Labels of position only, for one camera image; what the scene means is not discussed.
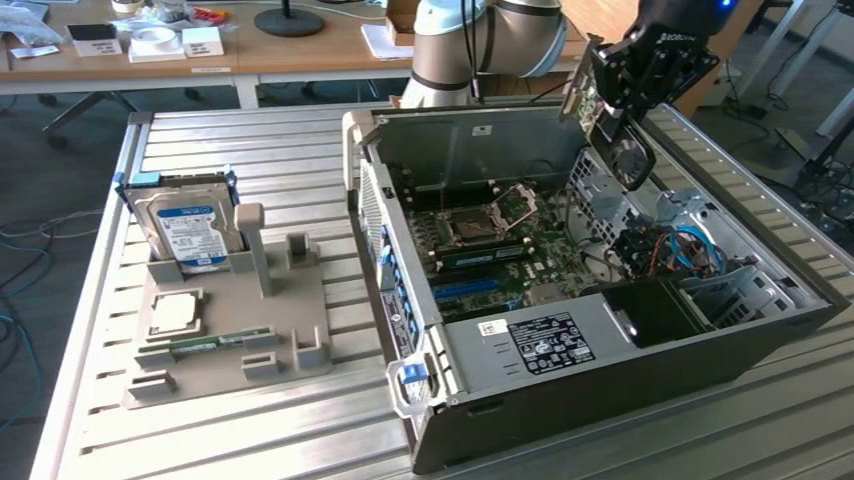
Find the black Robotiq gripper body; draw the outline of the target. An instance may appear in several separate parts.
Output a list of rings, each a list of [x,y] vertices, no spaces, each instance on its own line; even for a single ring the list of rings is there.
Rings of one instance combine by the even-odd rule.
[[[649,53],[669,42],[705,46],[726,26],[736,0],[647,0],[626,33],[631,52]]]

